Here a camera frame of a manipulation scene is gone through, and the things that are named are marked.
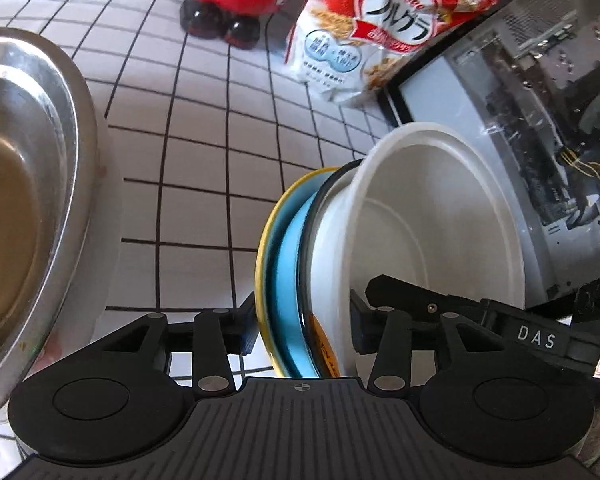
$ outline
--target stainless steel bowl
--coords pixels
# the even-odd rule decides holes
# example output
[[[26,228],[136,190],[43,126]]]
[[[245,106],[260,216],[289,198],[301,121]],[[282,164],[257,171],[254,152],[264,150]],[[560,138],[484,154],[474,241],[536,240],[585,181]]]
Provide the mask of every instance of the stainless steel bowl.
[[[80,257],[96,132],[69,57],[0,28],[0,407],[40,352]]]

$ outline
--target stack of bowls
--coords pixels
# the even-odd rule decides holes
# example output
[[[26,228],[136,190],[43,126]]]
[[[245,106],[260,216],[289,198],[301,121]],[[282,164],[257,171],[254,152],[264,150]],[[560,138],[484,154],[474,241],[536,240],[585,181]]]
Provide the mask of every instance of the stack of bowls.
[[[402,126],[364,161],[314,171],[279,200],[256,261],[258,320],[277,373],[356,375],[350,290],[364,298],[380,274],[523,306],[522,251],[504,194],[444,126]]]

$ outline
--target red and white food package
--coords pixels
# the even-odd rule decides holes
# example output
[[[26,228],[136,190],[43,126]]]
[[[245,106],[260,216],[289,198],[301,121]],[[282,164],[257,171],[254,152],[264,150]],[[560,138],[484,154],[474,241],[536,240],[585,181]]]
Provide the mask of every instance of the red and white food package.
[[[286,63],[325,100],[355,104],[436,35],[498,0],[308,0]]]

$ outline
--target screw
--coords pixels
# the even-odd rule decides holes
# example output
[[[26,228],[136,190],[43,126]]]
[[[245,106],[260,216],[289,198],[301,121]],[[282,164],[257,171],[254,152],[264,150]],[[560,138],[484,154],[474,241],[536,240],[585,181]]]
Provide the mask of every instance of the screw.
[[[376,378],[374,385],[379,390],[395,392],[396,390],[403,389],[406,383],[402,377],[398,377],[397,375],[381,375],[380,377]]]
[[[224,377],[219,375],[209,375],[198,381],[198,387],[205,392],[219,392],[224,390],[229,385]]]

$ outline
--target white bowl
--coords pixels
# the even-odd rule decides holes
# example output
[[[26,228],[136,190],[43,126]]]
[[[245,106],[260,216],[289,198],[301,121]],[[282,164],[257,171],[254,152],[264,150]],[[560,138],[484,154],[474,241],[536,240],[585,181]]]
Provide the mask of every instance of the white bowl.
[[[365,298],[380,274],[523,306],[522,251],[504,194],[480,156],[440,124],[394,130],[325,206],[308,286],[345,375],[356,373],[349,291]]]

